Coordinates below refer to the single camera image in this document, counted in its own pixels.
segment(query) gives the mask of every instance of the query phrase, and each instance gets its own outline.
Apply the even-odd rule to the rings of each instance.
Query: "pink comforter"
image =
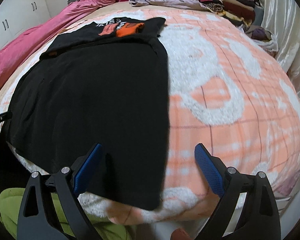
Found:
[[[79,0],[73,2],[46,23],[28,29],[10,42],[0,50],[0,89],[18,66],[61,29],[86,17],[96,9],[115,2],[116,0]]]

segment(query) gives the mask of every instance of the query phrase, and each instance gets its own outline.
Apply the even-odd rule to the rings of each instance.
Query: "finger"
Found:
[[[186,231],[178,228],[172,232],[170,240],[191,240],[191,238]]]

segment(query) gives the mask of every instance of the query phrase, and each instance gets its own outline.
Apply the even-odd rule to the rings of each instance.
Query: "green fabric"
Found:
[[[24,192],[24,188],[9,188],[0,194],[0,221],[15,239],[17,238],[18,215]],[[63,231],[74,236],[61,208],[58,195],[52,194],[52,200]],[[125,226],[115,225],[107,218],[99,218],[90,214],[87,216],[103,240],[132,240]]]

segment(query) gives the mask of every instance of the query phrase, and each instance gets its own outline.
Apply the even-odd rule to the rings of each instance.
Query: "bed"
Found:
[[[195,164],[197,143],[241,173],[266,172],[276,195],[288,196],[300,176],[300,103],[276,60],[229,21],[208,12],[134,8],[121,2],[93,12],[60,33],[118,16],[166,19],[159,40],[169,56],[170,140],[162,205],[145,211],[85,193],[79,197],[85,211],[124,225],[209,217],[219,199]],[[0,90],[0,113],[7,110],[18,80],[52,40]],[[184,80],[180,75],[185,69],[195,74]],[[14,153],[29,171],[46,173]],[[237,208],[243,206],[244,197]]]

